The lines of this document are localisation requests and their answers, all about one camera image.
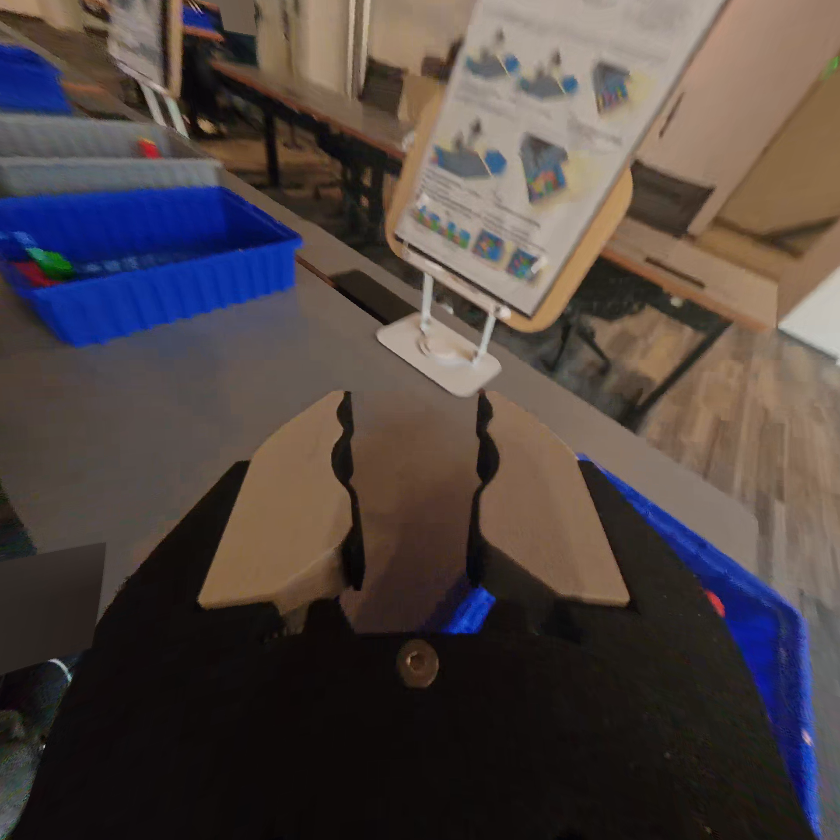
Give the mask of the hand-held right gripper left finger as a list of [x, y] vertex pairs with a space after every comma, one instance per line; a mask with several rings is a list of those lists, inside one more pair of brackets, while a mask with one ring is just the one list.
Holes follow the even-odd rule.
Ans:
[[269, 603], [287, 617], [361, 590], [353, 436], [351, 393], [330, 392], [258, 447], [199, 592], [202, 608]]

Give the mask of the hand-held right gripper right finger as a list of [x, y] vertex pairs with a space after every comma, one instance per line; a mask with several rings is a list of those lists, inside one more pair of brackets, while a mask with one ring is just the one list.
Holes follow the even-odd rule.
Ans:
[[627, 606], [631, 596], [573, 449], [498, 392], [478, 394], [476, 436], [469, 582], [533, 605]]

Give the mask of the blue plastic bin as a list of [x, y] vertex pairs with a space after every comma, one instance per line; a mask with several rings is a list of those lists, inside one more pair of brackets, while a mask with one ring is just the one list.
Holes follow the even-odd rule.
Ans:
[[70, 116], [64, 76], [31, 49], [1, 44], [1, 111]]
[[74, 280], [11, 291], [75, 347], [229, 308], [295, 285], [299, 233], [222, 186], [9, 197], [4, 232], [63, 255]]
[[[453, 838], [815, 838], [801, 615], [590, 460], [631, 596], [550, 606], [482, 587], [447, 683], [475, 689], [436, 771]], [[704, 589], [726, 607], [720, 618]]]

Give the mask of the green mega block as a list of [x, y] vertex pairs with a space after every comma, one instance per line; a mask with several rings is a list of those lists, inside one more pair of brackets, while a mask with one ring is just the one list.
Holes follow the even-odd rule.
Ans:
[[27, 248], [26, 253], [38, 276], [45, 281], [64, 282], [77, 276], [74, 266], [58, 252], [33, 247]]

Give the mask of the white metal stand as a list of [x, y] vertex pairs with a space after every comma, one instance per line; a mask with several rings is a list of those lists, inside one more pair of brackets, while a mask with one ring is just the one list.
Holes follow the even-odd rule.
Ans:
[[[379, 344], [452, 396], [475, 396], [501, 372], [501, 363], [489, 351], [490, 339], [497, 322], [511, 311], [441, 266], [425, 260], [423, 267], [420, 310], [380, 327], [375, 337]], [[484, 312], [479, 342], [468, 340], [435, 318], [432, 306], [436, 286], [453, 291]]]

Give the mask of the instruction sheet on stand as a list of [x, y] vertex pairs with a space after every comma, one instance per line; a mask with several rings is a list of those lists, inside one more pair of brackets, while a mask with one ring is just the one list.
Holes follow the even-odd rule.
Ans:
[[489, 292], [475, 287], [467, 280], [456, 276], [448, 266], [417, 253], [404, 244], [396, 234], [396, 227], [413, 195], [414, 183], [422, 166], [424, 154], [431, 144], [434, 126], [445, 96], [445, 88], [439, 86], [420, 111], [413, 131], [406, 137], [401, 174], [395, 184], [392, 202], [385, 216], [385, 238], [396, 256], [410, 266], [420, 269], [432, 277], [433, 281], [456, 295], [476, 305], [479, 309], [496, 315], [510, 329], [520, 333], [539, 333], [552, 326], [573, 294], [581, 285], [583, 278], [592, 268], [610, 237], [623, 220], [633, 194], [633, 180], [630, 171], [625, 171], [617, 180], [603, 205], [593, 216], [589, 227], [581, 237], [574, 252], [563, 268], [558, 269], [552, 278], [550, 288], [531, 317], [510, 310], [493, 298]]

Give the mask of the printed instruction sheet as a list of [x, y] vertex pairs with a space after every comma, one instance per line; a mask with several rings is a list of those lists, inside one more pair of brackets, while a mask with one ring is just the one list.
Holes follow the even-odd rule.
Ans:
[[395, 237], [530, 317], [724, 2], [477, 2]]

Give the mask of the wooden edged desk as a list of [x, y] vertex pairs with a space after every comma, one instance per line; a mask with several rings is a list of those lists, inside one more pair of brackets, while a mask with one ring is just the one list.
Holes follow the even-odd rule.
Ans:
[[[321, 130], [349, 139], [360, 165], [369, 166], [374, 174], [368, 192], [371, 209], [382, 210], [382, 177], [401, 172], [408, 124], [366, 118], [359, 101], [314, 83], [272, 76], [220, 59], [213, 60], [211, 67], [225, 89], [266, 114], [266, 164], [273, 186], [279, 184], [279, 171], [270, 129], [273, 119], [280, 119], [307, 131]], [[779, 313], [774, 280], [735, 266], [687, 239], [672, 238], [624, 218], [600, 257], [653, 283], [667, 296], [694, 302], [730, 322], [755, 331], [776, 328]]]

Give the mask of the grey plastic bin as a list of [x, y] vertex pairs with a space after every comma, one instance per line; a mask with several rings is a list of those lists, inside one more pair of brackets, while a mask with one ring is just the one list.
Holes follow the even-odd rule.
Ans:
[[202, 159], [206, 153], [156, 123], [58, 115], [3, 113], [1, 156], [33, 159], [130, 159], [149, 140], [165, 159]]

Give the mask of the black office chair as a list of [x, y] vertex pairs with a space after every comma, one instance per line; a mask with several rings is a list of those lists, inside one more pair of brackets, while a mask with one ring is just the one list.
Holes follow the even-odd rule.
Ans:
[[368, 56], [360, 104], [366, 118], [399, 121], [406, 69]]

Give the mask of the instruction board on stand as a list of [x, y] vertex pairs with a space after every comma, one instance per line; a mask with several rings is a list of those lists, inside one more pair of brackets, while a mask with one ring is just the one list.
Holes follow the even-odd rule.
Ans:
[[187, 138], [179, 98], [183, 73], [183, 2], [114, 1], [108, 52], [140, 85], [152, 119]]

